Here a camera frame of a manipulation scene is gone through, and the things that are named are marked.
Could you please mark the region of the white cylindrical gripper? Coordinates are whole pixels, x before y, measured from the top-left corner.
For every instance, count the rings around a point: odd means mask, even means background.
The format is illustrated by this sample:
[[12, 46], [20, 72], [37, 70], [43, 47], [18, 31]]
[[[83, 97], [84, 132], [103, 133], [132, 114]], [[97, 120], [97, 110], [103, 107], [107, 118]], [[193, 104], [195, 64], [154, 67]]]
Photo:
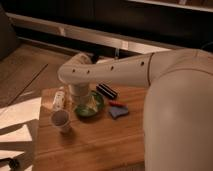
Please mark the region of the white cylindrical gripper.
[[68, 86], [70, 99], [76, 105], [85, 105], [90, 100], [91, 90], [88, 84], [70, 84]]

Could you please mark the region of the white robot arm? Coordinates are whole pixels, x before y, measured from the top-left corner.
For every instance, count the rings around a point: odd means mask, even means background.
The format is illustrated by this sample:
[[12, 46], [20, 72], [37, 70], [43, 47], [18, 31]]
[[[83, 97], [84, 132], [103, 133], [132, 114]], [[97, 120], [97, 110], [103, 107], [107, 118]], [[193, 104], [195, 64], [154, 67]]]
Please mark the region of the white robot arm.
[[90, 83], [148, 89], [143, 111], [147, 171], [213, 171], [213, 54], [179, 49], [93, 64], [79, 53], [58, 70], [73, 100]]

